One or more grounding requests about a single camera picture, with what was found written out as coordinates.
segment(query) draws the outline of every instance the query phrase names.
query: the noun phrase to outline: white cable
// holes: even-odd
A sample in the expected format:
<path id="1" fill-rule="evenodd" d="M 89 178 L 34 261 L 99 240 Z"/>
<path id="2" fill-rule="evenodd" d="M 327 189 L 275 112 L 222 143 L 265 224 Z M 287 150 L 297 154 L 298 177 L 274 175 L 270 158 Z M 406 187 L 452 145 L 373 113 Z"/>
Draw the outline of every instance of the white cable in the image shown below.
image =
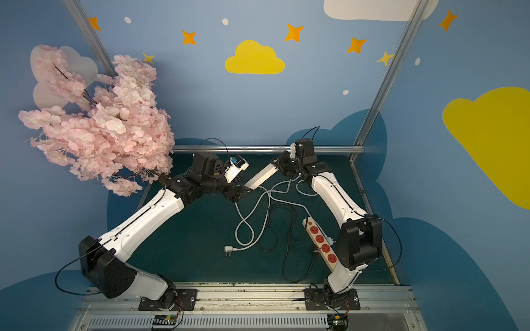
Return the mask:
<path id="1" fill-rule="evenodd" d="M 305 196 L 317 196 L 318 193 L 315 193 L 315 194 L 309 194 L 309 193 L 305 193 L 305 192 L 302 192 L 300 191 L 300 189 L 298 188 L 298 184 L 300 184 L 301 182 L 304 182 L 304 180 L 299 180 L 298 183 L 296 183 L 296 190 L 302 194 L 302 195 L 305 195 Z"/>
<path id="2" fill-rule="evenodd" d="M 252 211 L 250 212 L 250 214 L 249 214 L 246 218 L 248 218 L 248 217 L 254 212 L 254 210 L 255 210 L 256 207 L 258 206 L 258 203 L 259 203 L 260 200 L 261 200 L 261 197 L 262 197 L 264 194 L 266 194 L 267 197 L 269 198 L 269 206 L 267 207 L 267 213 L 265 214 L 265 220 L 263 221 L 263 227 L 261 227 L 261 232 L 260 232 L 260 234 L 258 235 L 258 238 L 257 238 L 253 243 L 251 243 L 250 245 L 245 246 L 245 247 L 243 247 L 243 248 L 236 248 L 236 247 L 234 247 L 234 248 L 232 249 L 233 251 L 244 251 L 245 249 L 248 249 L 248 248 L 254 246 L 254 245 L 260 240 L 261 235 L 262 235 L 263 232 L 265 231 L 265 226 L 267 226 L 267 218 L 269 217 L 269 207 L 270 207 L 270 198 L 271 198 L 271 196 L 270 196 L 269 191 L 267 191 L 267 189 L 266 189 L 265 187 L 263 187 L 263 186 L 258 186 L 258 187 L 261 188 L 261 189 L 263 189 L 263 190 L 265 190 L 265 192 L 263 192 L 263 194 L 261 194 L 261 196 L 260 196 L 258 202 L 256 203 L 256 206 L 254 206 L 254 209 L 252 209 Z"/>
<path id="3" fill-rule="evenodd" d="M 265 195 L 265 194 L 268 194 L 267 193 L 267 189 L 263 186 L 258 186 L 259 188 L 263 189 L 265 192 L 263 192 L 260 196 L 260 198 L 258 199 L 258 201 L 256 202 L 256 205 L 254 206 L 254 208 L 252 209 L 252 211 L 246 216 L 246 217 L 243 217 L 243 215 L 241 215 L 241 212 L 239 211 L 239 206 L 237 205 L 237 202 L 235 203 L 235 209 L 237 210 L 237 213 L 239 214 L 239 217 L 241 217 L 241 222 L 239 222 L 239 224 L 237 225 L 237 227 L 235 228 L 235 240 L 237 241 L 237 243 L 239 243 L 241 246 L 247 246 L 247 245 L 250 245 L 253 241 L 254 241 L 254 229 L 250 226 L 250 224 L 246 221 L 253 213 L 254 211 L 256 210 L 256 208 L 258 207 L 258 204 L 260 203 L 261 201 L 261 198 Z M 239 227 L 241 226 L 241 224 L 245 223 L 246 226 L 249 227 L 250 229 L 250 232 L 252 233 L 252 238 L 250 239 L 250 241 L 246 244 L 242 243 L 240 240 L 239 240 L 239 237 L 237 235 L 237 232 L 239 231 Z"/>
<path id="4" fill-rule="evenodd" d="M 239 216 L 241 217 L 241 221 L 239 222 L 239 224 L 237 225 L 237 227 L 235 228 L 235 238 L 236 238 L 236 241 L 241 245 L 241 246 L 244 246 L 243 248 L 236 248 L 236 247 L 231 247 L 231 246 L 225 246 L 225 251 L 226 251 L 226 248 L 227 247 L 230 247 L 230 250 L 231 251 L 244 251 L 245 249 L 248 249 L 252 246 L 254 246 L 261 238 L 261 235 L 263 235 L 263 232 L 265 231 L 265 227 L 267 225 L 267 218 L 269 216 L 269 208 L 270 208 L 270 204 L 271 204 L 271 199 L 274 200 L 274 201 L 278 201 L 278 202 L 283 202 L 283 203 L 288 203 L 288 204 L 292 204 L 292 205 L 296 205 L 296 206 L 299 206 L 299 207 L 302 207 L 304 208 L 304 210 L 306 211 L 307 215 L 311 218 L 313 218 L 311 216 L 311 214 L 309 213 L 309 210 L 306 208 L 306 206 L 304 206 L 303 204 L 299 204 L 299 203 L 294 203 L 294 202 L 290 202 L 290 201 L 285 201 L 285 200 L 280 200 L 280 199 L 276 199 L 272 196 L 272 193 L 282 193 L 282 194 L 285 194 L 287 192 L 289 192 L 289 189 L 291 187 L 291 183 L 294 182 L 295 180 L 297 180 L 298 178 L 300 178 L 300 175 L 298 175 L 295 179 L 291 180 L 286 180 L 286 181 L 283 181 L 283 182 L 279 182 L 277 184 L 275 184 L 270 190 L 267 190 L 265 187 L 263 186 L 258 186 L 260 189 L 264 190 L 264 192 L 261 194 L 261 196 L 259 197 L 258 201 L 256 202 L 256 204 L 254 205 L 254 208 L 250 211 L 250 213 L 246 216 L 246 217 L 243 217 L 243 215 L 241 215 L 241 212 L 239 210 L 239 206 L 237 205 L 237 203 L 235 203 L 235 207 L 236 207 L 236 210 L 237 210 L 237 213 L 239 214 Z M 278 185 L 281 185 L 281 184 L 285 184 L 287 183 L 287 189 L 285 191 L 277 191 L 275 190 L 276 186 Z M 261 227 L 261 231 L 260 231 L 260 234 L 258 235 L 258 237 L 256 238 L 256 240 L 254 240 L 254 229 L 252 228 L 252 226 L 246 221 L 253 213 L 254 211 L 256 210 L 256 208 L 258 207 L 258 204 L 260 203 L 261 201 L 261 198 L 264 196 L 264 195 L 267 195 L 268 196 L 268 200 L 269 200 L 269 204 L 267 206 L 267 212 L 265 214 L 265 219 L 263 221 L 263 226 Z M 250 231 L 252 233 L 252 238 L 250 239 L 250 241 L 248 243 L 242 243 L 240 240 L 239 240 L 239 237 L 237 235 L 237 232 L 239 230 L 239 227 L 241 226 L 241 224 L 245 223 L 249 228 L 250 228 Z M 319 230 L 322 232 L 322 234 L 324 235 L 324 237 L 326 238 L 326 240 L 328 240 L 328 242 L 330 244 L 332 244 L 333 240 L 331 239 L 331 237 L 329 237 L 325 232 L 324 230 L 320 227 L 320 225 L 318 223 L 316 223 L 316 226 L 319 228 Z"/>

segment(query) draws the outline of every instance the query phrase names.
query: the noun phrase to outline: black mounting plate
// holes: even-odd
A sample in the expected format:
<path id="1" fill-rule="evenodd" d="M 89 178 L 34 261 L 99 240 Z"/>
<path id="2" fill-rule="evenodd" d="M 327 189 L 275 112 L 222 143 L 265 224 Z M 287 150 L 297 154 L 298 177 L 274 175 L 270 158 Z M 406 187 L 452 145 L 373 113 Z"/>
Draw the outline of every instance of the black mounting plate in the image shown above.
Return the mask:
<path id="1" fill-rule="evenodd" d="M 182 301 L 182 310 L 189 311 L 195 307 L 195 301 L 197 299 L 197 289 L 175 289 L 175 300 L 180 298 Z M 176 303 L 171 309 L 162 310 L 162 303 L 159 301 L 149 300 L 142 297 L 138 310 L 140 311 L 177 311 L 179 310 L 179 304 Z"/>
<path id="2" fill-rule="evenodd" d="M 324 305 L 324 290 L 323 289 L 305 289 L 304 298 L 305 298 L 305 309 L 306 310 L 333 310 L 328 309 Z M 336 310 L 348 310 L 346 305 L 346 300 L 350 305 L 350 310 L 360 310 L 361 304 L 359 301 L 359 296 L 355 289 L 351 289 L 348 292 L 348 296 L 344 299 L 342 304 L 339 307 L 334 307 Z"/>

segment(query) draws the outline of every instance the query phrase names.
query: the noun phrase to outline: orange star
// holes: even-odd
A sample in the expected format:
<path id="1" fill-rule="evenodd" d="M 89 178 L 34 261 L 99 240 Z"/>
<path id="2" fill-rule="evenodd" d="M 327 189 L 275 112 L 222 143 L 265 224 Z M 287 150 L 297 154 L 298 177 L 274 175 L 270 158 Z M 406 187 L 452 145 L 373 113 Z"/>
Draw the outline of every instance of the orange star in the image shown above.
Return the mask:
<path id="1" fill-rule="evenodd" d="M 184 44 L 192 43 L 196 45 L 195 43 L 195 34 L 196 32 L 187 33 L 184 30 L 182 30 L 182 33 L 184 33 Z"/>
<path id="2" fill-rule="evenodd" d="M 361 47 L 366 42 L 366 40 L 367 39 L 357 40 L 355 38 L 352 38 L 350 49 L 348 49 L 346 53 L 355 52 L 355 53 L 361 54 Z"/>
<path id="3" fill-rule="evenodd" d="M 300 26 L 299 28 L 295 28 L 294 26 L 288 24 L 289 26 L 289 33 L 287 33 L 287 37 L 285 37 L 285 41 L 287 40 L 294 40 L 296 42 L 300 42 L 300 32 L 304 28 L 303 26 Z"/>
<path id="4" fill-rule="evenodd" d="M 447 16 L 445 16 L 445 19 L 440 23 L 439 27 L 444 28 L 445 31 L 449 29 L 449 26 L 451 23 L 457 18 L 458 15 L 451 15 L 451 11 L 447 13 Z"/>
<path id="5" fill-rule="evenodd" d="M 101 31 L 101 28 L 98 25 L 98 18 L 97 17 L 93 17 L 93 18 L 91 18 L 89 20 L 90 20 L 90 23 L 92 24 L 92 26 L 94 27 L 94 29 Z"/>

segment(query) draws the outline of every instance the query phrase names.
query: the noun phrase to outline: black cable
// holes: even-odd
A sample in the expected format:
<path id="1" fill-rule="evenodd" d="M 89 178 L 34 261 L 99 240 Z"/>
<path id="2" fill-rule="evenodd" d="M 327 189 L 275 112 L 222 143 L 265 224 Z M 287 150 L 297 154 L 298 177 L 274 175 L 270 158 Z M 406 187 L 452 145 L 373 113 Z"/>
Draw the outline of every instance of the black cable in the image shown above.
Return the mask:
<path id="1" fill-rule="evenodd" d="M 309 300 L 311 300 L 312 302 L 318 302 L 318 303 L 321 303 L 321 304 L 325 305 L 327 308 L 331 308 L 331 309 L 333 309 L 333 310 L 337 313 L 337 315 L 339 315 L 340 319 L 342 319 L 343 321 L 346 322 L 346 327 L 345 327 L 345 329 L 348 329 L 349 322 L 348 322 L 348 319 L 346 318 L 345 315 L 341 315 L 341 314 L 340 314 L 335 308 L 329 306 L 327 303 L 325 303 L 325 302 L 323 302 L 323 301 L 313 300 L 312 295 L 311 295 L 311 292 L 309 292 Z M 295 300 L 292 300 L 292 301 L 304 301 L 304 299 L 295 299 Z"/>
<path id="2" fill-rule="evenodd" d="M 197 146 L 197 149 L 195 150 L 195 153 L 197 153 L 197 151 L 199 150 L 200 145 L 202 145 L 203 142 L 206 142 L 206 141 L 208 141 L 208 140 L 210 140 L 210 139 L 217 140 L 217 141 L 219 141 L 221 144 L 223 144 L 223 146 L 224 146 L 225 149 L 226 149 L 226 153 L 228 154 L 228 160 L 230 160 L 230 152 L 228 151 L 228 147 L 226 147 L 226 145 L 225 145 L 224 142 L 222 142 L 221 140 L 219 140 L 219 139 L 217 139 L 217 138 L 206 138 L 205 140 L 201 141 L 200 144 Z"/>
<path id="3" fill-rule="evenodd" d="M 315 138 L 315 134 L 316 132 L 319 130 L 320 126 L 318 127 L 314 127 L 313 129 L 309 130 L 308 132 L 304 133 L 304 135 L 301 137 L 301 139 L 304 139 L 305 135 L 308 134 L 309 132 L 313 131 L 314 129 L 316 129 L 315 133 L 313 134 L 313 137 L 311 138 L 311 140 L 313 140 L 313 138 Z"/>
<path id="4" fill-rule="evenodd" d="M 78 260 L 81 260 L 83 257 L 87 256 L 88 254 L 90 254 L 90 253 L 92 253 L 92 252 L 95 252 L 95 251 L 97 251 L 97 250 L 99 250 L 99 249 L 102 249 L 103 246 L 106 245 L 109 241 L 110 241 L 110 239 L 107 240 L 107 241 L 106 241 L 103 245 L 101 245 L 100 247 L 98 247 L 98 248 L 94 248 L 94 249 L 91 250 L 90 252 L 86 253 L 86 254 L 83 255 L 83 256 L 78 257 L 77 259 L 73 260 L 72 262 L 68 263 L 67 265 L 65 265 L 64 267 L 62 267 L 61 269 L 59 269 L 59 271 L 58 271 L 57 274 L 55 275 L 55 280 L 54 280 L 54 282 L 55 282 L 55 287 L 57 287 L 57 289 L 58 289 L 59 291 L 61 291 L 61 292 L 68 293 L 68 294 L 73 294 L 73 295 L 75 295 L 75 296 L 94 296 L 94 295 L 96 295 L 96 294 L 100 294 L 101 292 L 95 292 L 95 293 L 76 293 L 76 292 L 70 292 L 70 291 L 67 291 L 67 290 L 63 290 L 63 289 L 59 286 L 59 284 L 57 283 L 57 278 L 59 277 L 59 274 L 61 273 L 61 271 L 64 270 L 64 268 L 66 268 L 67 266 L 71 265 L 72 263 L 74 263 L 74 262 L 76 262 L 76 261 L 78 261 Z"/>
<path id="5" fill-rule="evenodd" d="M 263 238 L 263 235 L 261 236 L 260 240 L 258 241 L 258 245 L 260 246 L 260 249 L 262 251 L 268 253 L 268 252 L 274 251 L 274 249 L 278 246 L 278 235 L 276 234 L 276 231 L 274 231 L 274 229 L 270 225 L 270 210 L 269 210 L 269 214 L 267 215 L 267 219 L 265 220 L 265 228 L 269 228 L 269 230 L 272 232 L 272 235 L 274 236 L 274 245 L 271 248 L 263 248 L 263 245 L 261 244 L 261 239 Z"/>
<path id="6" fill-rule="evenodd" d="M 304 231 L 302 232 L 302 234 L 298 237 L 298 238 L 295 238 L 293 237 L 293 227 L 294 225 L 296 224 L 296 221 L 298 219 L 298 213 L 296 212 L 296 210 L 293 208 L 293 206 L 291 206 L 290 204 L 287 204 L 287 203 L 276 203 L 276 204 L 273 204 L 269 207 L 268 209 L 268 215 L 267 215 L 267 219 L 265 220 L 266 222 L 266 226 L 269 227 L 269 229 L 272 231 L 272 233 L 274 234 L 275 236 L 275 244 L 273 245 L 272 248 L 270 249 L 264 249 L 261 244 L 260 244 L 260 248 L 265 251 L 265 252 L 272 252 L 278 245 L 278 237 L 276 235 L 276 232 L 272 229 L 272 227 L 270 226 L 270 215 L 272 213 L 272 211 L 278 207 L 281 207 L 281 206 L 284 206 L 284 207 L 287 207 L 289 209 L 289 211 L 291 212 L 291 223 L 289 225 L 289 231 L 287 233 L 287 244 L 286 244 L 286 248 L 285 248 L 285 256 L 284 256 L 284 261 L 282 262 L 282 265 L 281 265 L 281 276 L 284 278 L 284 280 L 288 283 L 300 283 L 301 281 L 303 281 L 304 279 L 306 279 L 306 277 L 309 275 L 309 273 L 311 272 L 311 269 L 313 267 L 313 264 L 315 262 L 315 254 L 313 252 L 313 249 L 312 249 L 312 252 L 311 252 L 311 262 L 309 264 L 309 267 L 307 268 L 307 271 L 305 272 L 305 274 L 300 278 L 300 279 L 297 279 L 297 280 L 292 280 L 292 279 L 289 279 L 285 273 L 285 267 L 287 265 L 287 257 L 289 256 L 289 245 L 290 245 L 290 241 L 293 240 L 293 241 L 300 241 L 302 240 L 302 238 L 304 237 L 305 233 L 307 232 L 307 225 L 308 225 L 308 221 L 306 221 L 306 224 L 305 224 L 305 228 L 304 228 Z"/>
<path id="7" fill-rule="evenodd" d="M 378 220 L 381 220 L 381 221 L 385 221 L 390 226 L 392 231 L 394 231 L 394 234 L 396 235 L 396 238 L 399 241 L 399 256 L 397 257 L 397 260 L 396 260 L 396 262 L 394 264 L 392 264 L 391 266 L 389 266 L 388 268 L 385 268 L 385 269 L 372 269 L 372 270 L 364 270 L 364 271 L 385 271 L 385 270 L 388 270 L 388 269 L 391 269 L 391 268 L 395 267 L 399 263 L 399 261 L 401 260 L 401 254 L 403 253 L 403 245 L 401 244 L 401 239 L 399 238 L 399 235 L 396 232 L 396 230 L 394 229 L 394 227 L 392 226 L 392 224 L 390 224 L 387 220 L 385 220 L 383 218 L 380 218 L 380 217 L 361 215 L 361 214 L 359 214 L 356 211 L 354 211 L 354 213 L 359 215 L 359 216 L 361 216 L 361 217 L 372 218 L 372 219 L 378 219 Z"/>
<path id="8" fill-rule="evenodd" d="M 165 183 L 165 179 L 163 177 L 163 175 L 159 175 L 160 178 L 162 179 L 162 181 L 164 182 L 164 192 L 162 192 L 162 196 L 153 204 L 153 205 L 156 205 L 157 203 L 160 202 L 160 200 L 162 200 L 162 198 L 164 197 L 165 195 L 165 191 L 167 190 L 167 186 L 166 186 L 166 183 Z M 134 220 L 132 220 L 129 224 L 125 225 L 121 230 L 118 231 L 117 234 L 115 234 L 116 236 L 121 234 L 123 232 L 123 230 L 127 229 L 131 224 L 133 224 L 134 222 L 136 222 L 137 219 L 139 219 L 143 214 L 147 213 L 149 210 L 151 210 L 150 208 L 147 208 L 146 210 L 144 210 L 143 213 L 141 213 L 140 215 L 138 215 L 138 217 L 136 217 Z"/>
<path id="9" fill-rule="evenodd" d="M 313 175 L 313 176 L 320 176 L 320 177 L 324 177 L 328 182 L 330 182 L 330 184 L 333 186 L 333 188 L 335 188 L 335 191 L 340 195 L 340 197 L 344 200 L 344 202 L 348 205 L 348 207 L 351 209 L 351 210 L 354 210 L 352 206 L 350 206 L 350 204 L 348 203 L 348 200 L 346 200 L 346 198 L 342 195 L 342 193 L 340 193 L 339 189 L 335 186 L 335 184 L 329 179 L 327 178 L 326 176 L 323 176 L 321 174 L 316 174 L 316 175 Z"/>
<path id="10" fill-rule="evenodd" d="M 178 301 L 177 301 L 177 303 L 179 304 L 179 307 L 180 307 L 179 309 L 180 309 L 180 311 L 182 312 L 182 317 L 180 318 L 180 322 L 179 322 L 177 325 L 175 325 L 174 327 L 172 327 L 171 329 L 169 329 L 169 331 L 175 330 L 176 327 L 178 327 L 178 326 L 182 323 L 182 321 L 184 320 L 184 309 L 182 309 L 182 304 L 181 304 L 180 302 L 178 302 Z"/>

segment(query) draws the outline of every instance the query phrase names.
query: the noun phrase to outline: vent grille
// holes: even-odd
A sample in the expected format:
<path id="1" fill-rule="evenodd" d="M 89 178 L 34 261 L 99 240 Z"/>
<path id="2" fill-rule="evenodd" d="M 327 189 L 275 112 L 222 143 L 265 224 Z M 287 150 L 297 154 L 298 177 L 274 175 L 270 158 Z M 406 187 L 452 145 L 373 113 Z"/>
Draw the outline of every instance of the vent grille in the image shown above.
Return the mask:
<path id="1" fill-rule="evenodd" d="M 184 328 L 322 328 L 327 316 L 320 314 L 278 315 L 184 315 Z"/>
<path id="2" fill-rule="evenodd" d="M 151 315 L 111 315 L 92 317 L 89 330 L 150 330 L 154 316 Z"/>
<path id="3" fill-rule="evenodd" d="M 157 330 L 166 325 L 153 325 L 154 315 L 111 315 L 92 317 L 88 330 Z M 226 314 L 184 315 L 181 328 L 328 328 L 327 315 L 320 314 Z"/>

